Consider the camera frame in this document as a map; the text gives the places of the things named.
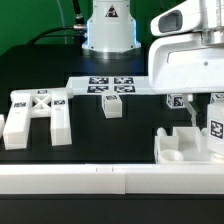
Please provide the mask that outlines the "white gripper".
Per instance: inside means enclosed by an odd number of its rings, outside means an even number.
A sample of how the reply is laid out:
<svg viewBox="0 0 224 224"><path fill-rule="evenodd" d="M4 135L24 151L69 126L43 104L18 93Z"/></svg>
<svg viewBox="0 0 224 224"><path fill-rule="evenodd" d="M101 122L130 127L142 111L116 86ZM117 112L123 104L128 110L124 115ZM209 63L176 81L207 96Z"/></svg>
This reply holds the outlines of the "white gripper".
<svg viewBox="0 0 224 224"><path fill-rule="evenodd" d="M224 92L224 46L203 46L199 33L157 39L149 49L149 85L155 94ZM182 94L197 126L197 112Z"/></svg>

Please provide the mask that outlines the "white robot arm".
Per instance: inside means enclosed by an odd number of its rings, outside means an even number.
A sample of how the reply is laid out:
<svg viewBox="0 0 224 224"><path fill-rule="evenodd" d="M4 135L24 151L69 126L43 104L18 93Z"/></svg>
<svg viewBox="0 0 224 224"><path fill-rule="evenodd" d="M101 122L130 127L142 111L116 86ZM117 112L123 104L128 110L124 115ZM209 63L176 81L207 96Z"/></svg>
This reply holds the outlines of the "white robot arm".
<svg viewBox="0 0 224 224"><path fill-rule="evenodd" d="M130 0L93 0L83 53L119 58L141 48ZM224 0L185 0L150 23L147 95L224 92Z"/></svg>

